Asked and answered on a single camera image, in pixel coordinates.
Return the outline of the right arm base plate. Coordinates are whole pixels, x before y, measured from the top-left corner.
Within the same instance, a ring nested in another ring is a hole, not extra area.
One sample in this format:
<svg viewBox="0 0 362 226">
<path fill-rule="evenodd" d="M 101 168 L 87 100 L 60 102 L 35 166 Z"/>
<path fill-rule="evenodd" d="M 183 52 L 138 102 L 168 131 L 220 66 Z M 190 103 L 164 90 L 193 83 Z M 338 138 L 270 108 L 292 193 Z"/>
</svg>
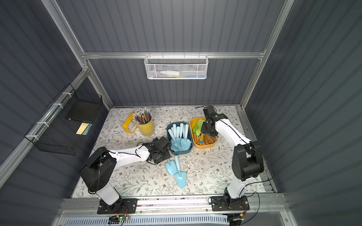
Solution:
<svg viewBox="0 0 362 226">
<path fill-rule="evenodd" d="M 226 196 L 211 196 L 208 202 L 213 211 L 247 212 L 250 210 L 248 198 L 245 195 L 236 199 L 231 199 Z"/>
</svg>

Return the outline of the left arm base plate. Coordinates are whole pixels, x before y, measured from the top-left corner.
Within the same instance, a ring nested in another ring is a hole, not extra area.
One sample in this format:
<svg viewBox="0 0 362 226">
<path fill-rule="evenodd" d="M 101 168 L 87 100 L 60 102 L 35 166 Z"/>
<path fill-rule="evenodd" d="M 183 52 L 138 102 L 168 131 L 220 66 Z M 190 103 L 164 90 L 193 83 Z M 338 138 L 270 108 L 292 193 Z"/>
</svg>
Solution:
<svg viewBox="0 0 362 226">
<path fill-rule="evenodd" d="M 136 212 L 138 199 L 136 198 L 119 198 L 114 204 L 108 205 L 100 200 L 97 214 L 134 214 Z"/>
</svg>

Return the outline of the blue shovel cluster back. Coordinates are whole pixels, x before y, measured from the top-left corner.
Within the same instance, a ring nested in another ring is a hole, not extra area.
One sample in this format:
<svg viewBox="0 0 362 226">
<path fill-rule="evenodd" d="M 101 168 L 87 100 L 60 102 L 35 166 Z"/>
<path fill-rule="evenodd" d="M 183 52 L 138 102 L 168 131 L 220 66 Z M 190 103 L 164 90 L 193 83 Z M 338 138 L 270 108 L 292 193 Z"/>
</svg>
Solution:
<svg viewBox="0 0 362 226">
<path fill-rule="evenodd" d="M 183 151 L 188 151 L 191 146 L 191 141 L 188 139 L 189 125 L 185 124 L 183 129 L 183 139 L 181 140 L 181 147 Z"/>
</svg>

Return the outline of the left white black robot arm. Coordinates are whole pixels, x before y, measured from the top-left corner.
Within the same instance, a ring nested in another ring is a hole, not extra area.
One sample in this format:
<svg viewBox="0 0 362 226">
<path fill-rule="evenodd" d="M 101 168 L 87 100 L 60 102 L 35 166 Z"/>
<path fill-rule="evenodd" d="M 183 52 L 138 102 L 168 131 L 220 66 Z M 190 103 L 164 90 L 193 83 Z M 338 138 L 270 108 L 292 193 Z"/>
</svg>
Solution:
<svg viewBox="0 0 362 226">
<path fill-rule="evenodd" d="M 112 206 L 121 200 L 120 194 L 110 182 L 113 172 L 125 165 L 147 162 L 157 165 L 170 156 L 171 142 L 167 138 L 155 138 L 151 142 L 140 142 L 136 147 L 123 150 L 98 148 L 85 162 L 80 176 L 90 194 L 96 194 L 105 204 Z"/>
</svg>

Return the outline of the blue shovel mid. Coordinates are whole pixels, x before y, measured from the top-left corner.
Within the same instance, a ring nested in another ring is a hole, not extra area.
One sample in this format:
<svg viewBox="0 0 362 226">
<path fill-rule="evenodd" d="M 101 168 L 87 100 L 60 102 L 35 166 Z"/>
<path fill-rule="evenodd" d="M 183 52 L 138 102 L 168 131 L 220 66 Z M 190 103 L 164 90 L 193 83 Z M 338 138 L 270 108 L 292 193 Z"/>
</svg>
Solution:
<svg viewBox="0 0 362 226">
<path fill-rule="evenodd" d="M 177 126 L 177 130 L 178 130 L 178 137 L 180 139 L 182 139 L 183 138 L 183 132 L 184 132 L 184 124 L 180 123 L 180 125 Z"/>
</svg>

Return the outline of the green shovel wooden handle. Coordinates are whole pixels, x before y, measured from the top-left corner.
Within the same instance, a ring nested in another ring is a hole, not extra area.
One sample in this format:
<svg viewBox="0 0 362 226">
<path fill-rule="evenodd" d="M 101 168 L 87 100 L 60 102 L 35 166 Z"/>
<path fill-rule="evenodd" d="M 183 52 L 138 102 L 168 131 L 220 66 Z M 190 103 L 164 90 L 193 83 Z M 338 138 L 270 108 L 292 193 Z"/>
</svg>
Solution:
<svg viewBox="0 0 362 226">
<path fill-rule="evenodd" d="M 199 125 L 196 123 L 192 129 L 192 132 L 196 134 L 196 136 L 200 135 L 200 129 L 199 129 Z"/>
</svg>

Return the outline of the blue shovel cluster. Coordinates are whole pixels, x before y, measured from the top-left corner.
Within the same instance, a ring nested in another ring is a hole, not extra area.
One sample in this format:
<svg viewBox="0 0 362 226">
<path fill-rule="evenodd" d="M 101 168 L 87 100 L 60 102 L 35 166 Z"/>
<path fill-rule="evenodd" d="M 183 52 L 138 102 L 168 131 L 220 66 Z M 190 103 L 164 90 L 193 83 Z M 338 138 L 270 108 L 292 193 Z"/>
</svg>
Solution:
<svg viewBox="0 0 362 226">
<path fill-rule="evenodd" d="M 165 164 L 165 169 L 169 175 L 175 175 L 178 171 L 176 162 L 174 160 L 170 161 L 168 159 L 167 163 Z"/>
<path fill-rule="evenodd" d="M 185 124 L 183 129 L 183 139 L 181 140 L 181 147 L 183 151 L 188 151 L 191 146 L 191 141 L 188 139 L 189 125 Z"/>
</svg>

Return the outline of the green shovel blue-tip yellow handle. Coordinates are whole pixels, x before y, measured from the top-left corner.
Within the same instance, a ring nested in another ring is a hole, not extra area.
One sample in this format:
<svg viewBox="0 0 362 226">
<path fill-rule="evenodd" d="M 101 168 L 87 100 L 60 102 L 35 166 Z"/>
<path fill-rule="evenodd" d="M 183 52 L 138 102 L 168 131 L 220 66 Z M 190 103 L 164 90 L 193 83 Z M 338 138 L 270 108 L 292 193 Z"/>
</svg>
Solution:
<svg viewBox="0 0 362 226">
<path fill-rule="evenodd" d="M 201 128 L 202 128 L 202 125 L 203 125 L 204 122 L 205 122 L 204 119 L 199 119 L 199 120 L 197 121 L 197 124 L 199 125 L 199 129 L 200 129 L 200 135 L 201 135 Z"/>
</svg>

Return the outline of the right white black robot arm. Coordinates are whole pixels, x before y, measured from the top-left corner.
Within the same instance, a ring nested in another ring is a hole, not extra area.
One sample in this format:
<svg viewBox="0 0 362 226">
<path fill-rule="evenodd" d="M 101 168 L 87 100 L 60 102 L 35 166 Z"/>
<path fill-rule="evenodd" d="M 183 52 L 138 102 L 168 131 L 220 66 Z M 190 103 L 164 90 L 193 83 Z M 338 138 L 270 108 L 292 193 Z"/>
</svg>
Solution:
<svg viewBox="0 0 362 226">
<path fill-rule="evenodd" d="M 264 159 L 261 147 L 239 132 L 225 114 L 220 114 L 212 105 L 203 106 L 206 121 L 201 132 L 215 137 L 221 135 L 233 151 L 233 178 L 225 191 L 225 198 L 237 200 L 244 195 L 245 187 L 254 183 L 254 179 L 264 171 Z"/>
</svg>

